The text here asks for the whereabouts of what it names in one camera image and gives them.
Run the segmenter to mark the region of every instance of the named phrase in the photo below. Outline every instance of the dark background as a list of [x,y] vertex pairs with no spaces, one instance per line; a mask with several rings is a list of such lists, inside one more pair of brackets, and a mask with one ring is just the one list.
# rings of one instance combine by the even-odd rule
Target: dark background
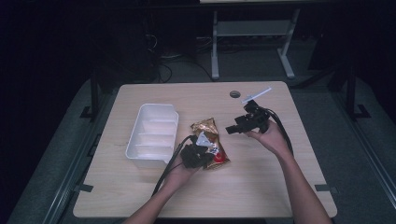
[[[391,2],[343,1],[325,8],[307,7],[295,38],[318,39],[312,68],[323,69],[348,58],[396,120],[392,15],[396,8]],[[156,77],[156,54],[173,48],[193,56],[194,38],[211,35],[210,11],[155,11],[148,20],[147,11],[103,10],[146,3],[0,2],[1,223],[6,222],[67,107],[93,71],[105,91],[126,82],[147,83]],[[146,50],[147,33],[161,40],[154,55]]]

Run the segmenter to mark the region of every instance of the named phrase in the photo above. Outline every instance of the hand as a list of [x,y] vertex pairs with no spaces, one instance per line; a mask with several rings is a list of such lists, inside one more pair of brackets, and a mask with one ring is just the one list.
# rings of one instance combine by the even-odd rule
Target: hand
[[190,178],[199,170],[199,168],[186,168],[182,162],[180,155],[177,155],[171,166],[170,173],[163,182],[163,188],[176,191],[189,182]]
[[264,147],[273,152],[276,156],[279,156],[283,153],[290,153],[288,144],[286,143],[282,132],[280,131],[277,124],[270,119],[268,120],[268,130],[265,133],[249,131],[245,134],[259,141]]

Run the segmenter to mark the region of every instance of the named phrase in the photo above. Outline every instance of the gray carpet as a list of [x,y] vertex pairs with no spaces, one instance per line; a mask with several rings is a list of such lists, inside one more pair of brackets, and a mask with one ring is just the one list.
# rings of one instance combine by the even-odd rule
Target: gray carpet
[[[219,81],[281,80],[293,85],[315,73],[307,71],[315,46],[314,40],[293,41],[290,45],[289,58],[296,75],[294,80],[286,78],[277,58],[276,46],[279,43],[271,42],[256,50],[221,53]],[[169,82],[210,82],[206,73],[210,72],[210,53],[198,54],[196,62],[193,63],[189,58],[164,62],[172,69]],[[169,69],[164,66],[160,67],[160,71],[163,78],[170,75]],[[329,78],[325,77],[310,87],[290,92],[326,181],[333,188],[332,196],[338,208],[338,214],[333,221],[337,224],[395,223],[396,210],[375,175],[353,127],[358,125],[362,129],[393,179],[396,179],[396,164],[393,162],[396,158],[396,127],[376,102],[371,89],[361,81],[357,85],[357,104],[365,105],[372,117],[352,123],[345,115],[343,105],[339,104],[345,93],[329,92],[326,88]],[[41,223],[43,220],[46,223],[122,222],[122,218],[74,217],[72,210],[78,194],[71,190],[74,187],[61,188],[67,172],[74,173],[69,180],[70,186],[75,186],[83,178],[91,159],[87,154],[92,149],[95,137],[106,124],[116,95],[116,91],[101,95],[101,113],[98,119],[90,122],[88,119],[79,118],[84,106],[89,105],[91,99],[89,82],[81,87],[9,223]],[[77,155],[81,155],[81,159],[74,164],[72,162]],[[67,200],[51,205],[59,195],[57,193],[64,194]],[[272,218],[265,221],[274,224],[292,223],[291,219]],[[183,223],[183,220],[159,220],[158,223]],[[189,220],[184,223],[264,223],[264,220]]]

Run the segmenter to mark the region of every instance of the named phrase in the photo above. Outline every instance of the black cable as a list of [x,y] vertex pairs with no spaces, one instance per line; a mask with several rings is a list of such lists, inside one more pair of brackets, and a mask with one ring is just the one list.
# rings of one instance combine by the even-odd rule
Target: black cable
[[210,74],[206,71],[206,69],[205,69],[202,65],[198,64],[197,62],[192,62],[192,61],[184,60],[184,61],[167,62],[167,63],[193,63],[193,64],[197,65],[198,67],[202,68],[202,70],[206,73],[206,75],[210,78],[210,80],[211,80],[212,82],[215,82],[215,81],[216,81],[215,79],[212,78],[212,76],[210,76]]
[[172,169],[170,169],[170,170],[168,171],[168,174],[171,173],[173,170],[175,170],[175,168],[177,168],[179,165],[181,165],[181,164],[183,164],[183,163],[184,163],[184,162],[181,162],[181,163],[179,163],[178,165],[172,167]]
[[315,82],[319,81],[321,78],[332,74],[340,66],[341,66],[341,64],[336,64],[336,65],[330,66],[330,67],[324,69],[323,71],[320,71],[319,73],[313,75],[309,79],[307,79],[307,80],[305,80],[305,81],[303,81],[303,82],[301,82],[299,84],[296,84],[296,85],[293,85],[293,86],[289,86],[289,88],[290,89],[303,89],[305,87],[308,87],[309,85],[312,85]]
[[212,48],[212,43],[213,43],[212,37],[207,37],[207,38],[202,38],[202,39],[208,39],[208,41],[206,41],[204,44],[200,44],[200,45],[196,46],[197,53],[207,52],[207,50],[210,50]]
[[168,81],[171,79],[172,75],[173,75],[172,69],[171,69],[169,66],[167,66],[167,65],[165,65],[165,64],[163,64],[163,63],[160,63],[160,64],[158,64],[158,65],[167,68],[168,71],[169,71],[169,76],[168,76],[167,79],[163,79],[163,76],[161,75],[161,71],[159,71],[159,72],[158,72],[158,82],[160,82],[160,83],[166,83],[166,82],[168,82]]

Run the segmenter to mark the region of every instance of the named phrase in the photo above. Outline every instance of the wire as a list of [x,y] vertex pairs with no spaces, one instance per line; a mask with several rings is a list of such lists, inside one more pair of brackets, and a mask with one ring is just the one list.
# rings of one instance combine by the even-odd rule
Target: wire
[[161,72],[158,71],[158,82],[159,82],[159,83],[166,83],[166,82],[168,82],[168,81],[171,79],[172,75],[173,75],[172,69],[171,69],[169,66],[167,66],[167,65],[165,65],[165,64],[163,64],[163,63],[160,63],[160,64],[158,64],[158,65],[167,68],[167,69],[169,70],[169,73],[170,73],[170,74],[169,74],[169,77],[168,77],[167,79],[163,79],[163,76],[161,75]]
[[154,50],[155,49],[155,47],[157,47],[157,44],[158,44],[158,39],[157,39],[157,36],[155,36],[155,35],[146,35],[146,37],[148,37],[148,38],[154,38],[154,45],[151,47],[151,48],[148,48],[149,50]]
[[212,76],[210,76],[210,74],[206,71],[206,69],[202,66],[202,65],[200,65],[200,64],[198,64],[197,62],[193,62],[193,61],[176,61],[176,62],[166,62],[166,63],[193,63],[193,64],[195,64],[196,66],[198,66],[198,67],[200,67],[205,73],[206,73],[206,75],[210,78],[210,80],[212,81],[212,82],[215,82],[216,80],[215,79],[213,79],[212,78]]
[[213,42],[212,37],[201,37],[197,38],[199,41],[205,40],[204,44],[197,46],[197,53],[202,53],[205,50],[210,49],[210,44]]
[[184,163],[184,162],[181,162],[181,163],[179,163],[178,165],[172,167],[172,169],[170,169],[170,170],[168,171],[168,174],[171,173],[175,168],[177,168],[179,165],[181,165],[181,164],[183,164],[183,163]]
[[180,57],[182,57],[183,56],[183,54],[180,54],[180,53],[177,53],[177,54],[174,54],[174,55],[161,55],[161,58],[162,59],[176,59],[176,58],[180,58]]

